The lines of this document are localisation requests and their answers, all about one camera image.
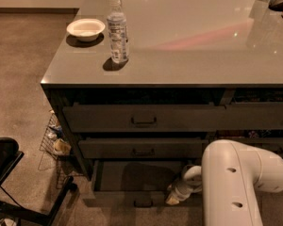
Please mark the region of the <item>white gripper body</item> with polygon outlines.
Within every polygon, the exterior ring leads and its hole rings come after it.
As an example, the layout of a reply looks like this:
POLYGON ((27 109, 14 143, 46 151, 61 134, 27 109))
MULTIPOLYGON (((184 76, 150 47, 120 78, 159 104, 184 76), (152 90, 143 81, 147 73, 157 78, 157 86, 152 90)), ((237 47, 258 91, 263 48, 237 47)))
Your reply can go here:
POLYGON ((180 202, 189 198, 192 193, 198 193, 202 191, 201 181, 185 181, 183 179, 176 179, 173 184, 176 184, 175 190, 172 190, 170 194, 175 196, 180 202))

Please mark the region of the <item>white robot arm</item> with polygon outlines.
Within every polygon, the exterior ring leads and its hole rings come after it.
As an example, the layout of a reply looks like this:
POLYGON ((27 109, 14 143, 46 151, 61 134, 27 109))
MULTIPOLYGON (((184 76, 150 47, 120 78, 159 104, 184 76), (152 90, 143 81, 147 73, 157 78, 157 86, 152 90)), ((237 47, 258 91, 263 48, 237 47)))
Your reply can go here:
POLYGON ((221 139, 206 147, 199 166, 182 170, 165 202, 175 205, 200 192, 204 226, 263 226, 256 193, 282 190, 281 156, 221 139))

